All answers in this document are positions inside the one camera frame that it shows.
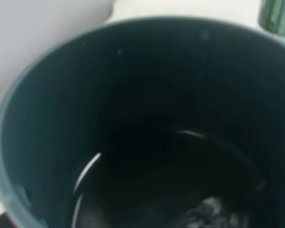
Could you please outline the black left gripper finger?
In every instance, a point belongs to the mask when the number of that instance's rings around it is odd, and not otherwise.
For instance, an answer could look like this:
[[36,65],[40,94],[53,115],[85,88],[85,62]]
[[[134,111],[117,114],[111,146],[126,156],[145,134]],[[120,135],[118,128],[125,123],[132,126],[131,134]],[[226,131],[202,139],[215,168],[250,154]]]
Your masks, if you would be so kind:
[[0,228],[16,228],[6,213],[0,214]]

